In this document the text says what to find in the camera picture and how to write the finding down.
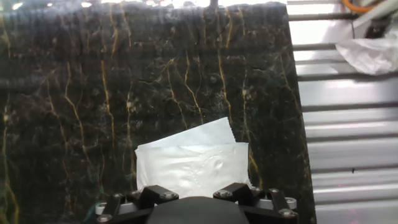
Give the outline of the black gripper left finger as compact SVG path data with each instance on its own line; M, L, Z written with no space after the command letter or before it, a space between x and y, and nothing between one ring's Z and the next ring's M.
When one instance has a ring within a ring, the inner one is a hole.
M128 194L116 193L96 213L98 224L144 224L156 205L178 200L179 195L159 185Z

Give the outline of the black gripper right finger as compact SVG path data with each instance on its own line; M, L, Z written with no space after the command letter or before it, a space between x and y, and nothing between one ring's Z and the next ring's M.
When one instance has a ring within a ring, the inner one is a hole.
M249 223L299 223L297 201L294 198L286 198L275 188L263 190L247 184L233 183L216 191L213 198L237 204Z

